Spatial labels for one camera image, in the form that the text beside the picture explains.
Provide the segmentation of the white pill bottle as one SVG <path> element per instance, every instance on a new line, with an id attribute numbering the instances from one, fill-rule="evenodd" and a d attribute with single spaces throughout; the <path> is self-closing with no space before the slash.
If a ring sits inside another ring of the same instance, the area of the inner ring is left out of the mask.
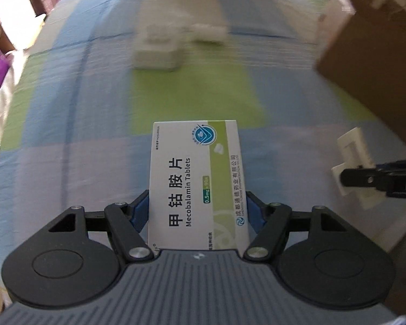
<path id="1" fill-rule="evenodd" d="M 209 24 L 193 24 L 191 38 L 196 42 L 224 44 L 228 37 L 228 28 Z"/>

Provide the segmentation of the white power adapter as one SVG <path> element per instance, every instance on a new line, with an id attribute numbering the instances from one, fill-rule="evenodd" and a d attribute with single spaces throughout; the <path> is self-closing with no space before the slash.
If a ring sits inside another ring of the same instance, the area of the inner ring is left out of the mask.
<path id="1" fill-rule="evenodd" d="M 133 40 L 133 67 L 140 70 L 176 70 L 184 60 L 184 34 L 171 24 L 150 24 Z"/>

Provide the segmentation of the large cardboard box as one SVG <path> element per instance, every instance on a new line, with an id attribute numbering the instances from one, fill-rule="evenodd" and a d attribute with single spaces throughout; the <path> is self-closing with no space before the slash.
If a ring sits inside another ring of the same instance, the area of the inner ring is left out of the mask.
<path id="1" fill-rule="evenodd" d="M 315 68 L 406 143 L 406 0 L 326 0 Z"/>

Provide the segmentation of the checkered tablecloth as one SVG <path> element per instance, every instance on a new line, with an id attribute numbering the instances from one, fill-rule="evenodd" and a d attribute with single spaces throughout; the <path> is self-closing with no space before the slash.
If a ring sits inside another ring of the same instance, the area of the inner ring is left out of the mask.
<path id="1" fill-rule="evenodd" d="M 406 200 L 364 210 L 332 176 L 337 139 L 354 127 L 379 163 L 405 159 L 406 146 L 314 70 L 325 1 L 61 0 L 4 127 L 0 262 L 69 206 L 137 197 L 153 123 L 165 120 L 236 120 L 245 184 L 261 200 L 328 206 L 386 251 L 406 244 Z M 182 30 L 181 67 L 133 67 L 133 40 L 150 24 Z M 227 41 L 193 41 L 193 24 L 227 27 Z"/>

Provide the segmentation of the mecobalamin tablets box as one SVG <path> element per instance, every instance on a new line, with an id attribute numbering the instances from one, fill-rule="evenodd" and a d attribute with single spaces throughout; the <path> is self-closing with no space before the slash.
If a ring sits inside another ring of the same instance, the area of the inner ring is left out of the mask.
<path id="1" fill-rule="evenodd" d="M 147 237 L 155 252 L 245 252 L 248 210 L 235 120 L 154 123 Z"/>

